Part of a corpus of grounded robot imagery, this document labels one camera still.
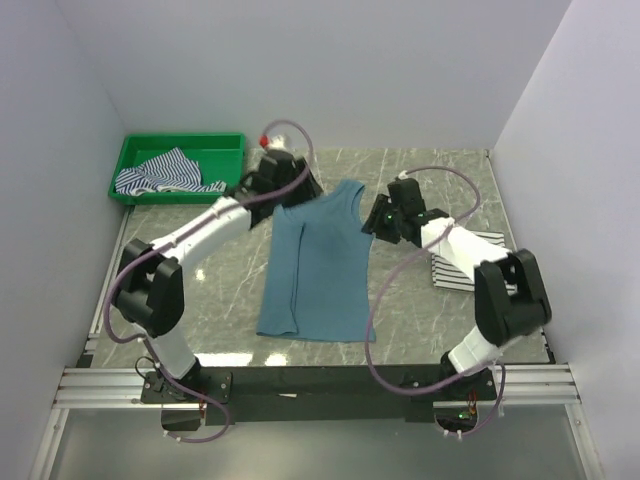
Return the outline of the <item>black white striped tank top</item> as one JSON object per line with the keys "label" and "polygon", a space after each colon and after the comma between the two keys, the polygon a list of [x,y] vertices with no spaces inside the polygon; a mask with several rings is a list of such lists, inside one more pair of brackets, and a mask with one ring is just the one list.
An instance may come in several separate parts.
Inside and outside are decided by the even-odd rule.
{"label": "black white striped tank top", "polygon": [[[506,247],[505,235],[502,232],[474,231],[474,234],[493,245],[503,248]],[[436,288],[463,292],[474,291],[474,282],[472,279],[436,254],[431,255],[431,275],[432,284]]]}

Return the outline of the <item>teal tank top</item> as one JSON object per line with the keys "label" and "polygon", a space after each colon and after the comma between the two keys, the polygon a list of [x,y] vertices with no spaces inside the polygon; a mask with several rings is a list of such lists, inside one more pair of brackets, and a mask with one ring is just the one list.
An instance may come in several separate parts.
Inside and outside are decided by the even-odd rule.
{"label": "teal tank top", "polygon": [[368,263],[373,237],[362,231],[365,185],[342,180],[333,192],[274,211],[256,333],[318,342],[376,340]]}

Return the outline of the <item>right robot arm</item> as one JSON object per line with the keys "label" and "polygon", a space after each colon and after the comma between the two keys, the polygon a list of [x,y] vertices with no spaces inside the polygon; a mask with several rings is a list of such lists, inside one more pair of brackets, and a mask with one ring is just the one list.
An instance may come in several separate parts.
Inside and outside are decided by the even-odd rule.
{"label": "right robot arm", "polygon": [[387,194],[376,196],[362,231],[392,244],[404,239],[418,248],[392,271],[384,288],[426,253],[443,258],[473,281],[475,326],[445,354],[438,382],[413,388],[393,385],[380,376],[370,347],[364,347],[370,373],[390,392],[417,396],[441,390],[449,398],[460,399],[473,388],[474,374],[497,364],[507,348],[552,318],[535,255],[494,245],[446,212],[427,209],[412,178],[398,177],[388,184]]}

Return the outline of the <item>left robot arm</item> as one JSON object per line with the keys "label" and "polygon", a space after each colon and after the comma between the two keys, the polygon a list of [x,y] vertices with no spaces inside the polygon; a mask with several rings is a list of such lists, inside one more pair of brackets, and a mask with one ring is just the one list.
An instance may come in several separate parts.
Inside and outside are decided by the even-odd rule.
{"label": "left robot arm", "polygon": [[109,303],[136,333],[117,337],[106,319],[108,334],[116,343],[143,341],[165,376],[166,392],[179,402],[193,399],[201,364],[179,328],[186,272],[269,218],[276,207],[297,206],[321,193],[306,158],[267,149],[256,169],[189,223],[151,243],[133,239],[126,244]]}

